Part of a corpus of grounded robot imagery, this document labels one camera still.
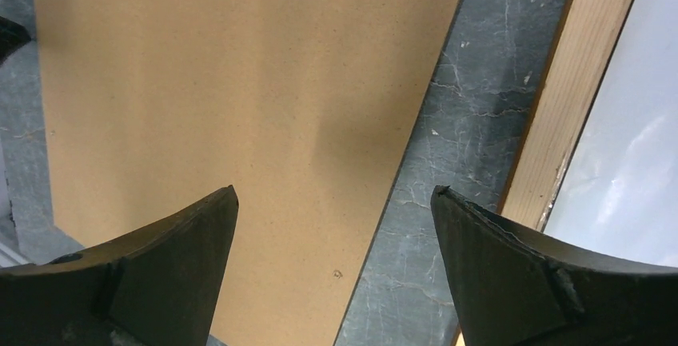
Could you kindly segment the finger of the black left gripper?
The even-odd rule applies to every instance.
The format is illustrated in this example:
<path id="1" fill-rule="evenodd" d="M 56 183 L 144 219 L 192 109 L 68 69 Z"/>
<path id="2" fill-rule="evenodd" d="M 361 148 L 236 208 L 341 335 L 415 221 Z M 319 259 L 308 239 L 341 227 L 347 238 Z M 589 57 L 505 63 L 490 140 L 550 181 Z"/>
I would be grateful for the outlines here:
<path id="1" fill-rule="evenodd" d="M 32 41 L 28 30 L 8 18 L 1 17 L 0 63 L 3 64 L 12 54 Z"/>

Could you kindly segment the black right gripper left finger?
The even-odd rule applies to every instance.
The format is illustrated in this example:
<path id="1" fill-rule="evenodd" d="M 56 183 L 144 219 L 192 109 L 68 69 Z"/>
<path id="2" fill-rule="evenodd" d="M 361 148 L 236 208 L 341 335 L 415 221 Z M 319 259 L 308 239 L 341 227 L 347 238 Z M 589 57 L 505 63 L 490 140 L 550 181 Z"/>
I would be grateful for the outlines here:
<path id="1" fill-rule="evenodd" d="M 111 241 L 4 268 L 2 344 L 206 344 L 238 208 L 227 186 Z"/>

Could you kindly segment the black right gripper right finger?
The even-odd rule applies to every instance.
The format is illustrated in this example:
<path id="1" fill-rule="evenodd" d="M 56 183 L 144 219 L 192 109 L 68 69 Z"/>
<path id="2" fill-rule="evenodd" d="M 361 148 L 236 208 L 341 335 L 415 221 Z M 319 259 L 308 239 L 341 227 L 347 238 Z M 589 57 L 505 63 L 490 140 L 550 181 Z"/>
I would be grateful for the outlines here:
<path id="1" fill-rule="evenodd" d="M 675 268 L 568 244 L 448 186 L 430 205 L 466 344 L 676 344 Z"/>

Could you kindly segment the plant window photo print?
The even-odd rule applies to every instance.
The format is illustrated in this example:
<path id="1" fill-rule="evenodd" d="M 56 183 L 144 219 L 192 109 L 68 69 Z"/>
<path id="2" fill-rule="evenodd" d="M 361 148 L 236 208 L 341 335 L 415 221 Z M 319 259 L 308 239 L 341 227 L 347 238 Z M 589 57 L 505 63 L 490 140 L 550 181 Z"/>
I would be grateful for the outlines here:
<path id="1" fill-rule="evenodd" d="M 634 0 L 545 232 L 677 264 L 677 0 Z"/>

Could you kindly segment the brown fibreboard backing board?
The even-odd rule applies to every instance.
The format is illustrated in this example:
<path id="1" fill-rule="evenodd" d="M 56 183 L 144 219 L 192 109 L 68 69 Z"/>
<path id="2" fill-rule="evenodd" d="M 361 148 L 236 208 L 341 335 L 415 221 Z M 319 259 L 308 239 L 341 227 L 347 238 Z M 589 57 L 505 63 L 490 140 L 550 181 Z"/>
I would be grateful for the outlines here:
<path id="1" fill-rule="evenodd" d="M 232 185 L 212 331 L 331 345 L 459 0 L 34 0 L 55 224 L 91 246 Z"/>

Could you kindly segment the golden wooden picture frame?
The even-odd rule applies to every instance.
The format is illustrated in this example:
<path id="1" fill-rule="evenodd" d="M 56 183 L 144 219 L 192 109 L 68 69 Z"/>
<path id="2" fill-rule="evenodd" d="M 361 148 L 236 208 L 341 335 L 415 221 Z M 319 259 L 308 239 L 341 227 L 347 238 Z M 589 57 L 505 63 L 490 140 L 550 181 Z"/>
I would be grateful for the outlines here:
<path id="1" fill-rule="evenodd" d="M 565 1 L 500 215 L 546 226 L 633 1 Z"/>

